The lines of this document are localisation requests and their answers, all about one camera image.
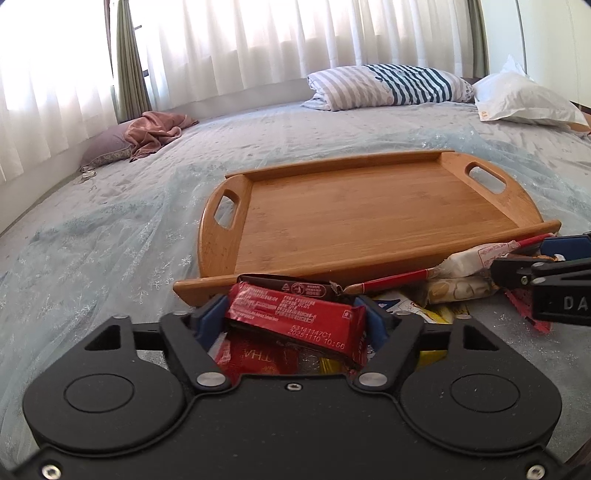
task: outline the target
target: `bed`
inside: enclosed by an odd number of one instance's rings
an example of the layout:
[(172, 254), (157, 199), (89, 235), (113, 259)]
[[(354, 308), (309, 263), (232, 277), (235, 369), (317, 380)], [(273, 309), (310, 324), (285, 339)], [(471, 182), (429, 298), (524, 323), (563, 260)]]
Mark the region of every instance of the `bed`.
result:
[[(0, 238), (0, 460), (14, 466), (36, 448), (24, 389), (85, 334), (112, 314), (147, 322), (187, 308), (172, 284), (199, 275), (199, 217), (225, 173), (419, 148), (492, 161), (563, 234), (591, 230), (591, 141), (565, 129), (485, 124), (474, 105), (448, 102), (343, 112), (294, 103), (204, 121), (148, 158), (72, 181)], [(555, 325), (542, 336), (501, 294), (470, 309), (558, 386), (563, 414), (549, 447), (566, 460), (591, 436), (591, 329)]]

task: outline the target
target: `wooden tray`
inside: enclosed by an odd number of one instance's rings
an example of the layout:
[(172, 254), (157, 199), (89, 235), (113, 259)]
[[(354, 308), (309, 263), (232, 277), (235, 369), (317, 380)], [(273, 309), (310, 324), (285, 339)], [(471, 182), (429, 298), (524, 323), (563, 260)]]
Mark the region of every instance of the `wooden tray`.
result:
[[(506, 186), (492, 193), (480, 167)], [(215, 214), (234, 202), (228, 228)], [(199, 306), (240, 273), (277, 273), (348, 285), (419, 268), (487, 242), (557, 232), (503, 170), (452, 151), (309, 161), (230, 174), (205, 205), (197, 253), (202, 278), (174, 291)]]

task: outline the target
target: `screw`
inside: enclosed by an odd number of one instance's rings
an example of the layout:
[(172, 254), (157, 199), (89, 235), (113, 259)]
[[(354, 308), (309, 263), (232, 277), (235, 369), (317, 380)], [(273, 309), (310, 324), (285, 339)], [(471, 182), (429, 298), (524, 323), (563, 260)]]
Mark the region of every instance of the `screw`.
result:
[(197, 383), (202, 387), (219, 387), (225, 381), (225, 375), (219, 372), (205, 372), (197, 377)]
[(364, 387), (381, 387), (388, 382), (388, 377), (379, 372), (367, 372), (361, 374), (358, 380)]
[(41, 474), (47, 480), (57, 480), (61, 477), (61, 470), (55, 465), (44, 465), (41, 468)]
[(545, 474), (546, 469), (542, 465), (534, 465), (529, 470), (527, 470), (525, 478), (527, 478), (527, 480), (541, 480), (544, 478)]

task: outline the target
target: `pink towel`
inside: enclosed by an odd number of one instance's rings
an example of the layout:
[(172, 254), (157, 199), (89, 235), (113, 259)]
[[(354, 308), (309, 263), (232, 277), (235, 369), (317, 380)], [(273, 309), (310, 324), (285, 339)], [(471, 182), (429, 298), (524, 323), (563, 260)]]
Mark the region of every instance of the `pink towel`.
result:
[(188, 115), (164, 112), (144, 112), (130, 123), (123, 137), (132, 144), (130, 161), (157, 152), (164, 145), (181, 136), (183, 128), (195, 125)]

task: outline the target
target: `striped pillow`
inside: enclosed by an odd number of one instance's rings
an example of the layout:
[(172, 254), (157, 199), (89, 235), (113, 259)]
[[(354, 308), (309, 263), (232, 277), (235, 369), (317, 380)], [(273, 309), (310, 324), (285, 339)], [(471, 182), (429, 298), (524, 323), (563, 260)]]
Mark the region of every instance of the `striped pillow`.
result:
[(303, 105), (317, 110), (469, 102), (474, 90), (449, 72), (409, 65), (355, 65), (308, 75), (316, 94)]

